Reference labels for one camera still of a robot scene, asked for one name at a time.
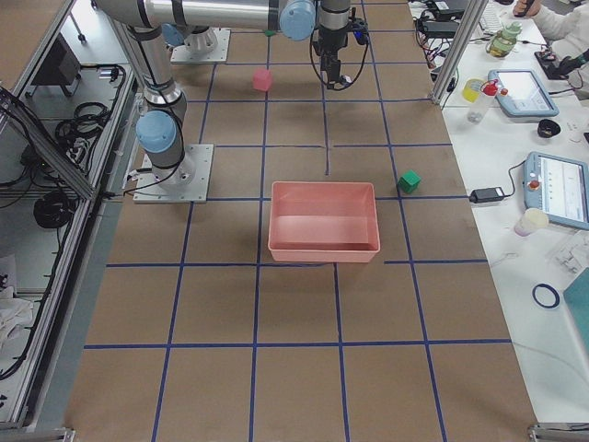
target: tablet screen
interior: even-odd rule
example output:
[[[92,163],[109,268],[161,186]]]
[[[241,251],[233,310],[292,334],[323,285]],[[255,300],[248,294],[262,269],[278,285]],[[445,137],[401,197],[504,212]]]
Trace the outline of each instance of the tablet screen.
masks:
[[[587,222],[583,168],[559,159],[539,158],[544,181],[541,188],[544,212]]]
[[[499,71],[499,82],[508,90],[508,97],[518,111],[548,111],[542,89],[536,79],[527,71]]]

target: tablet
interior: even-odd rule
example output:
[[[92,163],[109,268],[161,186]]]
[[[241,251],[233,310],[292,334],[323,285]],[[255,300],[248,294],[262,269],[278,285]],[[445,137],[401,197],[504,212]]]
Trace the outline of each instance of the tablet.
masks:
[[[589,230],[588,178],[581,161],[532,152],[524,164],[525,207],[546,212],[551,222]]]
[[[497,101],[510,117],[554,117],[559,114],[550,94],[534,71],[529,69],[496,69],[489,71],[489,80],[498,79],[507,95]]]

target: white table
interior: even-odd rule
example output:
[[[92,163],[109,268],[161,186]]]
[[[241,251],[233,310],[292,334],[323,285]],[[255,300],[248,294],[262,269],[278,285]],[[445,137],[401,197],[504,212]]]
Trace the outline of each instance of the white table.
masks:
[[[509,12],[503,18],[516,20]],[[521,21],[521,40],[543,41],[532,20]],[[515,122],[497,107],[480,124],[467,121],[469,103],[461,96],[462,87],[471,77],[485,78],[490,69],[532,68],[548,90],[568,87],[564,81],[549,82],[544,77],[533,54],[538,48],[518,43],[517,52],[499,60],[485,52],[484,44],[471,43],[462,58],[460,81],[445,105],[444,117],[468,192],[495,186],[510,192],[507,169],[531,151],[589,162],[589,144],[581,134],[589,132],[589,108],[582,107],[571,92],[555,98],[560,114],[553,120],[562,132],[549,140],[537,135],[536,122]],[[571,314],[564,303],[553,310],[541,308],[531,295],[539,283],[562,294],[574,280],[576,275],[556,262],[553,254],[576,230],[551,224],[525,238],[514,233],[514,224],[525,210],[522,174],[522,168],[513,172],[515,196],[487,206],[473,204],[473,214],[538,421],[586,423],[589,358]]]

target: green bottle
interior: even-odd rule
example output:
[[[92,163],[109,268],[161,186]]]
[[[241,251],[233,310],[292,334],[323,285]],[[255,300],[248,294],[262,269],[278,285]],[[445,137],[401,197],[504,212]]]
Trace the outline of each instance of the green bottle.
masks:
[[[497,31],[489,43],[487,52],[493,57],[503,58],[514,48],[521,31],[522,24],[516,21],[507,28]]]

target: blue ring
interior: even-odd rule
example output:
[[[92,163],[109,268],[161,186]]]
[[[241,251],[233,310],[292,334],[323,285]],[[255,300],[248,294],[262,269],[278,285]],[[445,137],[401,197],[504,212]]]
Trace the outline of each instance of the blue ring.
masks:
[[[540,301],[538,301],[537,296],[536,296],[536,290],[538,290],[539,288],[546,288],[546,289],[548,289],[548,291],[554,296],[554,304],[542,304]],[[538,284],[538,285],[536,285],[532,289],[532,298],[534,298],[534,300],[536,301],[536,303],[539,306],[541,306],[542,308],[556,308],[560,304],[560,295],[559,295],[559,292],[557,292],[556,291],[556,288],[554,288],[552,285],[548,285],[548,284]]]

